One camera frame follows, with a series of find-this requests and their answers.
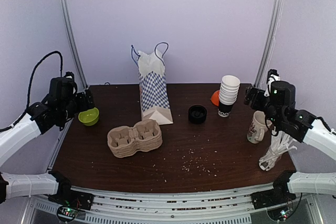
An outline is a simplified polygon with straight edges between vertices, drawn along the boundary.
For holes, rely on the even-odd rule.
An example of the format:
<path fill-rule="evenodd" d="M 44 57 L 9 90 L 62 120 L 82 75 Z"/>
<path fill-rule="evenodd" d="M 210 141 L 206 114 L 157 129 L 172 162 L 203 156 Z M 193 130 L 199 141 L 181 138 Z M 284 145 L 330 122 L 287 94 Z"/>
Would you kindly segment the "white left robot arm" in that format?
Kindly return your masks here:
<path fill-rule="evenodd" d="M 78 92 L 72 72 L 51 79 L 49 92 L 42 101 L 28 105 L 24 114 L 8 129 L 1 130 L 1 164 L 31 140 L 56 126 L 63 130 L 65 124 L 80 112 L 94 108 L 89 89 Z M 62 205 L 71 205 L 76 197 L 71 182 L 59 172 L 38 175 L 1 173 L 1 202 L 10 198 L 48 195 Z"/>

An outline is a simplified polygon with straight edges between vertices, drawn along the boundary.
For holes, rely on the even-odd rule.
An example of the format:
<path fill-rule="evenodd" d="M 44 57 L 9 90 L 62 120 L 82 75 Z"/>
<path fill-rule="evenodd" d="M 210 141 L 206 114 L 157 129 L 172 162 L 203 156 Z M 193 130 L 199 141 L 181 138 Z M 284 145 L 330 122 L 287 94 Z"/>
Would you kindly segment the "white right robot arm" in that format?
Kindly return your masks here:
<path fill-rule="evenodd" d="M 270 147 L 264 170 L 272 167 L 270 161 L 293 148 L 293 141 L 305 143 L 335 159 L 335 130 L 330 128 L 323 117 L 306 110 L 297 110 L 296 87 L 281 80 L 275 69 L 268 71 L 266 90 L 250 86 L 246 89 L 244 104 L 255 111 L 261 111 L 266 120 L 274 126 L 271 141 L 277 147 Z M 262 203 L 269 200 L 280 204 L 295 199 L 297 193 L 335 195 L 335 173 L 302 173 L 286 170 L 274 181 L 271 190 L 254 193 L 253 200 Z"/>

